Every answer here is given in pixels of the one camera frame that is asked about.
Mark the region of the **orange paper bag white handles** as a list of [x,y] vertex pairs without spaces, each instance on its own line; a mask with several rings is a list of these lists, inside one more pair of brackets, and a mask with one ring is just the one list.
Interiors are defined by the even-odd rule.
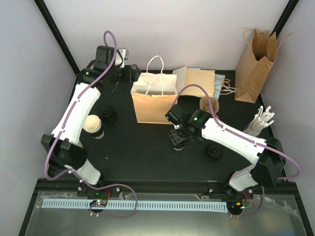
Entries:
[[177,76],[164,74],[164,62],[161,56],[152,57],[148,64],[154,59],[161,61],[160,72],[150,73],[146,67],[147,70],[140,74],[130,91],[136,120],[138,123],[170,124],[165,115],[177,96]]

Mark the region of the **white paper cup stack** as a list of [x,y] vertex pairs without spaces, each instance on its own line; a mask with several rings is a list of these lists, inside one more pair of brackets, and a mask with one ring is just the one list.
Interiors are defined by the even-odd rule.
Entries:
[[101,119],[96,115],[89,115],[83,124],[83,129],[91,134],[95,139],[101,139],[104,136],[104,128]]

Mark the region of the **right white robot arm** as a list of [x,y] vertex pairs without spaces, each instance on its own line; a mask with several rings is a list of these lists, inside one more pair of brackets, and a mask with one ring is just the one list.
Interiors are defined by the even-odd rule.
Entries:
[[249,166],[235,171],[224,185],[227,197],[236,198],[246,188],[256,185],[272,188],[280,178],[286,160],[282,156],[283,147],[279,140],[265,140],[245,134],[200,109],[190,114],[174,105],[165,117],[174,125],[168,136],[175,150],[182,150],[188,139],[197,143],[210,140],[250,162]]

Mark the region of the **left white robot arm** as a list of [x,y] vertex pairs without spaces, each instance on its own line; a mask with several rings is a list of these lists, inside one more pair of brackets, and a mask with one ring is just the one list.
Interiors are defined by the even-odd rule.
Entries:
[[41,143],[47,151],[44,174],[48,180],[49,166],[65,167],[65,172],[77,174],[89,183],[88,190],[101,196],[106,189],[100,181],[101,173],[88,160],[87,151],[80,142],[84,123],[99,99],[101,92],[111,83],[136,82],[141,74],[137,65],[126,65],[128,50],[98,46],[95,59],[77,75],[72,99],[56,128],[50,135],[44,134]]

